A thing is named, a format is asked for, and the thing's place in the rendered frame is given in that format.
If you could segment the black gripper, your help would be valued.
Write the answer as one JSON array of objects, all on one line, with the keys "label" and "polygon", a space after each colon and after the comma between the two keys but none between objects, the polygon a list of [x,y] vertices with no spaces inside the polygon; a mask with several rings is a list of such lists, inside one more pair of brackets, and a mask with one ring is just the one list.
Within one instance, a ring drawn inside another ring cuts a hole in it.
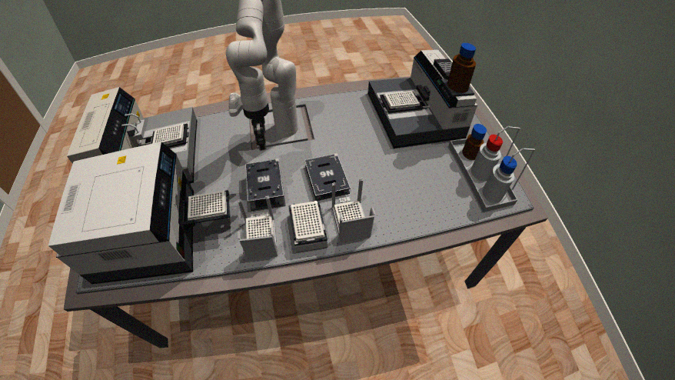
[{"label": "black gripper", "polygon": [[266,116],[266,114],[269,111],[269,105],[267,104],[262,110],[259,110],[259,111],[256,111],[256,112],[248,112],[244,109],[243,109],[243,111],[244,111],[245,117],[247,117],[249,119],[252,119],[251,124],[253,125],[253,128],[255,128],[254,134],[255,134],[255,137],[256,137],[256,141],[257,141],[257,145],[259,147],[259,150],[260,151],[266,150],[266,145],[265,145],[266,141],[265,141],[265,138],[264,138],[264,134],[265,134],[264,117]]}]

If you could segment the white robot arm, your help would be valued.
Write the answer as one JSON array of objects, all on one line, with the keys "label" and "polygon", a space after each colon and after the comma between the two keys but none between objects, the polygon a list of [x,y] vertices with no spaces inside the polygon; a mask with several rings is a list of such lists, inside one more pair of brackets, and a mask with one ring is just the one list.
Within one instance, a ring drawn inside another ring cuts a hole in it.
[{"label": "white robot arm", "polygon": [[[238,0],[236,32],[253,40],[232,42],[226,50],[241,92],[230,94],[229,114],[235,117],[242,109],[256,112],[268,104],[265,77],[278,84],[271,90],[275,131],[281,137],[289,137],[298,131],[296,68],[293,62],[278,56],[277,43],[283,31],[281,0]],[[259,65],[262,71],[249,67]]]}]

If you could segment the red bottle cap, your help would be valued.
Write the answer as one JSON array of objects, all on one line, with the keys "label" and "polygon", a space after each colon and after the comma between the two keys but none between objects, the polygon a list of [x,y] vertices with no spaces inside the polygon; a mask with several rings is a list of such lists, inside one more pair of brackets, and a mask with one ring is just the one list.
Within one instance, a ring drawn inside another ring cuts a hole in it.
[{"label": "red bottle cap", "polygon": [[501,137],[498,136],[497,140],[495,140],[497,135],[490,135],[489,139],[487,140],[487,146],[494,151],[500,150],[500,147],[503,144],[503,140]]}]

